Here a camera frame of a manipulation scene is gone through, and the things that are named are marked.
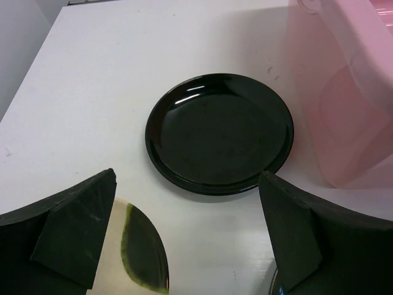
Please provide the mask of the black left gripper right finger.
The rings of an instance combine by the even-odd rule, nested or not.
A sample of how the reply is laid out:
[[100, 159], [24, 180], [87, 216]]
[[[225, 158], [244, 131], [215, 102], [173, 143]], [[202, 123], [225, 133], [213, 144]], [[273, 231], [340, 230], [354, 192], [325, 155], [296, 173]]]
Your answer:
[[259, 194], [286, 294], [391, 294], [392, 222], [310, 194], [268, 171]]

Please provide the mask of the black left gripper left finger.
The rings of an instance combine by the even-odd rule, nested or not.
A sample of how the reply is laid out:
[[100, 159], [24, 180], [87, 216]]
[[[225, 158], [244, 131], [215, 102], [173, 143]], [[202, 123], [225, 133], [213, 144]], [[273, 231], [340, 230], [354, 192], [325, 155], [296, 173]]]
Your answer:
[[92, 289], [115, 198], [113, 169], [1, 215], [1, 290]]

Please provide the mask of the blue white patterned plate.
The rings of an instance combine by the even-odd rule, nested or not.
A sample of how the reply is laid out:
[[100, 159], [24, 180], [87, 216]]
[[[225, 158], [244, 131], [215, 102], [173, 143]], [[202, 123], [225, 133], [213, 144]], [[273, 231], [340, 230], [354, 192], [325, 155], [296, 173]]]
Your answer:
[[278, 274], [278, 268], [275, 268], [273, 277], [271, 279], [270, 287], [268, 290], [268, 295], [288, 295], [285, 292], [283, 285], [281, 283], [281, 279]]

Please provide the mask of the cream plate with green leaf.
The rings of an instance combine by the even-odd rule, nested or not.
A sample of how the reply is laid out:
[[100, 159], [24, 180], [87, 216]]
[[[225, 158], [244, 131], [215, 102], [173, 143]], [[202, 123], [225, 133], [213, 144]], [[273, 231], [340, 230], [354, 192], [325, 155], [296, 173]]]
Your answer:
[[169, 267], [160, 235], [140, 209], [116, 198], [87, 294], [168, 293]]

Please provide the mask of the black glossy plate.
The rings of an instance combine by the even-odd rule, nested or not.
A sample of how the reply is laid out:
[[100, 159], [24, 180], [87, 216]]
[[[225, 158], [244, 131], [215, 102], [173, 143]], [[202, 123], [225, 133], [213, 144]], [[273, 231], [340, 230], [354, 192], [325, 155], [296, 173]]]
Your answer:
[[149, 159], [189, 192], [224, 196], [276, 173], [294, 142], [294, 122], [269, 86], [239, 74], [205, 74], [167, 91], [146, 123]]

